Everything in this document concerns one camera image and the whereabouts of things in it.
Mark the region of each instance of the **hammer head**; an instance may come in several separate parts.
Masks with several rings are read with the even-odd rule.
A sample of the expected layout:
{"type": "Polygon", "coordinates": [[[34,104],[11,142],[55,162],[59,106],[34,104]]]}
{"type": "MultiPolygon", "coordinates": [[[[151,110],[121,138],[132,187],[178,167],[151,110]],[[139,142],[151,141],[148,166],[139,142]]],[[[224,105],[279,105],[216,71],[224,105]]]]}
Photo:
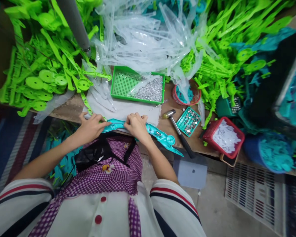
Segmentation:
{"type": "Polygon", "coordinates": [[[174,114],[175,114],[175,110],[170,110],[170,111],[164,113],[164,114],[162,115],[162,117],[163,117],[164,119],[168,119],[168,118],[172,117],[172,115],[174,115],[174,114]]]}

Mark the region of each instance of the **white shirt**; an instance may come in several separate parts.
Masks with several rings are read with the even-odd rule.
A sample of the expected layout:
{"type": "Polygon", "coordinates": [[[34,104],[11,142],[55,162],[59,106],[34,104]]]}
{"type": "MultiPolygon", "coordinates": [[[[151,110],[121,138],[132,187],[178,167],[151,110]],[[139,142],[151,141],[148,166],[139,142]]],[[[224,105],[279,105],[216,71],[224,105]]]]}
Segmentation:
{"type": "MultiPolygon", "coordinates": [[[[176,183],[159,179],[150,194],[137,184],[135,200],[143,237],[205,237],[192,198],[176,183]]],[[[28,236],[53,198],[52,186],[44,179],[22,179],[8,184],[0,194],[0,236],[28,236]],[[26,226],[29,213],[45,207],[26,226]]],[[[129,195],[112,192],[79,195],[65,199],[47,234],[48,237],[129,237],[129,195]],[[100,215],[100,223],[95,217],[100,215]]]]}

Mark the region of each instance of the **person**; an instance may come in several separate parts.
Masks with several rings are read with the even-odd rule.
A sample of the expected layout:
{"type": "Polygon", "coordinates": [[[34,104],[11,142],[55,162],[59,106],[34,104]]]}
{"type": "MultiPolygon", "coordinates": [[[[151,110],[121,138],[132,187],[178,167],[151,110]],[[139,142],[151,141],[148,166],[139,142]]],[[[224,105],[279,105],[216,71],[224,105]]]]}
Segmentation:
{"type": "Polygon", "coordinates": [[[110,122],[84,115],[73,135],[26,165],[1,192],[0,236],[205,236],[192,198],[147,132],[148,117],[130,114],[124,127],[149,153],[158,178],[150,192],[141,182],[134,138],[101,134],[110,122]],[[54,196],[43,177],[82,145],[77,175],[54,196]]]}

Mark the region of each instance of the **white tile floor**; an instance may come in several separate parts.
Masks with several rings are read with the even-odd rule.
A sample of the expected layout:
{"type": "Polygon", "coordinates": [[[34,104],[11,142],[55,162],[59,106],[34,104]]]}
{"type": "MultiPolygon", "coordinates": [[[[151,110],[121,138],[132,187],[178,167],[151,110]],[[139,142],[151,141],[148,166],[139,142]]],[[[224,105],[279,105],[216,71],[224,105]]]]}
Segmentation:
{"type": "MultiPolygon", "coordinates": [[[[140,147],[143,158],[142,181],[148,190],[157,179],[147,152],[140,147]]],[[[224,198],[225,164],[209,160],[206,187],[201,190],[183,187],[192,197],[207,237],[277,237],[272,230],[224,198]]]]}

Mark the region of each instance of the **red basket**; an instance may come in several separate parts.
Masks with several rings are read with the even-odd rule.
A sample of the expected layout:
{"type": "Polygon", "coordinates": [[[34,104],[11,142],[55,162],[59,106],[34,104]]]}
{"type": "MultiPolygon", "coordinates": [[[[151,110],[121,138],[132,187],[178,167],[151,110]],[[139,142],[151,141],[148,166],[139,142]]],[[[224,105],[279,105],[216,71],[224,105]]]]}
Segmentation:
{"type": "Polygon", "coordinates": [[[238,152],[240,151],[240,148],[244,142],[244,133],[241,132],[241,130],[239,128],[237,128],[236,125],[233,124],[233,122],[231,122],[229,120],[229,118],[227,117],[222,117],[220,120],[217,121],[213,121],[210,123],[209,128],[206,130],[203,139],[204,141],[208,142],[208,144],[210,144],[213,148],[215,148],[217,151],[219,151],[220,153],[225,154],[227,157],[229,157],[230,159],[234,159],[238,152]],[[237,144],[235,144],[235,151],[232,153],[226,153],[216,142],[214,142],[213,140],[213,135],[215,133],[215,131],[217,130],[217,128],[219,127],[219,125],[221,124],[222,120],[225,120],[227,122],[227,125],[232,126],[234,128],[235,133],[237,134],[237,137],[241,140],[240,142],[238,142],[237,144]]]}
{"type": "Polygon", "coordinates": [[[187,105],[187,106],[192,106],[196,105],[200,99],[201,99],[201,90],[198,89],[198,85],[194,80],[190,80],[190,85],[191,85],[191,90],[193,91],[193,99],[191,100],[190,104],[184,103],[181,101],[177,95],[177,85],[174,86],[172,90],[172,98],[174,99],[175,102],[177,102],[179,105],[187,105]]]}

